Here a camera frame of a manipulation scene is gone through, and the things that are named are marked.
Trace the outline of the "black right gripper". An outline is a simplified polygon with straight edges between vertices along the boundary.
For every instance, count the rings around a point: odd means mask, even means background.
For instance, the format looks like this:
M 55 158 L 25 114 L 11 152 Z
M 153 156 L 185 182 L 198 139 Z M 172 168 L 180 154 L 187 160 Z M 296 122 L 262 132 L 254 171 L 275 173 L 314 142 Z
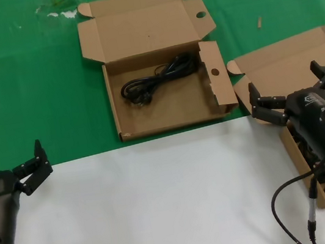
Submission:
M 248 84 L 252 117 L 274 125 L 286 125 L 288 118 L 296 133 L 325 163 L 325 66 L 311 61 L 310 70 L 318 78 L 313 87 L 284 96 L 263 97 Z

